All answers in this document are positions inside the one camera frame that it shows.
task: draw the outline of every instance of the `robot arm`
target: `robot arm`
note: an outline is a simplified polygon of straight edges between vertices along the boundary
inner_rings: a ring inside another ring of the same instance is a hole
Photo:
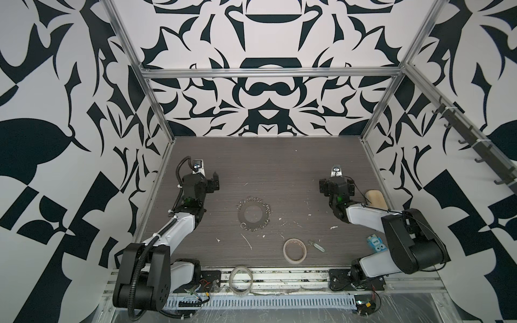
[[[320,192],[343,222],[363,225],[386,235],[388,250],[355,260],[354,279],[373,278],[395,272],[414,273],[450,261],[447,249],[417,209],[390,211],[354,202],[354,182],[345,180],[341,166],[334,165],[330,179],[320,180]]]
[[[179,169],[185,161],[189,162],[192,174],[181,179]],[[199,281],[199,262],[180,259],[171,265],[171,255],[199,225],[206,211],[203,208],[206,194],[219,190],[219,176],[214,173],[213,179],[206,179],[203,161],[191,163],[190,157],[182,160],[176,175],[180,181],[180,193],[174,207],[169,210],[172,218],[143,243],[131,243],[124,249],[113,305],[128,308],[132,320],[144,312],[135,315],[135,309],[160,311],[171,290],[189,283],[195,285]]]

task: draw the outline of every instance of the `black and white patterned wall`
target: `black and white patterned wall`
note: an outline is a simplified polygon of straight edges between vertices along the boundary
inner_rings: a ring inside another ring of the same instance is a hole
[[[389,76],[154,79],[175,135],[358,135]]]
[[[98,0],[0,4],[2,322],[80,322],[168,143]]]
[[[416,67],[516,160],[517,4],[451,0]],[[405,78],[368,143],[397,208],[420,209],[452,261],[440,274],[465,318],[517,319],[517,197]]]
[[[144,68],[398,66],[432,0],[116,0]],[[389,77],[154,80],[175,135],[360,134]]]

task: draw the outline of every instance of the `gray wooden table surface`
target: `gray wooden table surface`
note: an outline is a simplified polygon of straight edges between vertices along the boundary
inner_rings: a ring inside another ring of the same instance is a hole
[[[335,218],[318,185],[320,179],[330,176],[333,164],[341,164],[343,174],[353,177],[363,193],[379,189],[358,137],[179,137],[143,239],[169,220],[167,210],[179,190],[174,172],[187,155],[204,160],[207,178],[217,171],[221,190],[207,195],[207,212],[200,225],[182,241],[171,260],[195,258],[201,266],[210,267],[291,267],[282,254],[289,238],[307,245],[307,258],[300,266],[346,266],[372,253],[366,238],[376,232]],[[181,175],[187,172],[184,165]],[[270,223],[264,229],[251,232],[239,226],[237,206],[248,196],[271,205]],[[357,190],[353,199],[364,201]],[[309,239],[325,252],[309,246]]]

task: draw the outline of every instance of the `blue toy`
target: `blue toy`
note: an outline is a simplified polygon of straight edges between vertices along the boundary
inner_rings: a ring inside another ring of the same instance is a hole
[[[381,252],[381,251],[385,251],[387,249],[386,246],[383,244],[382,239],[376,235],[369,236],[367,238],[367,240],[368,240],[368,244],[370,245],[370,247],[372,247],[372,249],[375,252]]]

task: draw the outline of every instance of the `clear tape roll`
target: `clear tape roll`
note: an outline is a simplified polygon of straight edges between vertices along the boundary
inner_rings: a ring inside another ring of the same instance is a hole
[[[249,275],[250,277],[250,287],[246,288],[245,290],[239,290],[235,287],[232,286],[232,283],[233,283],[233,277],[240,271],[243,271],[245,272],[246,274]],[[253,274],[251,272],[251,270],[246,267],[246,266],[237,266],[235,267],[232,272],[230,273],[230,277],[228,278],[228,286],[230,287],[230,290],[232,291],[233,295],[234,296],[240,296],[240,297],[244,297],[246,296],[247,294],[250,293],[251,291],[251,287],[253,286]]]

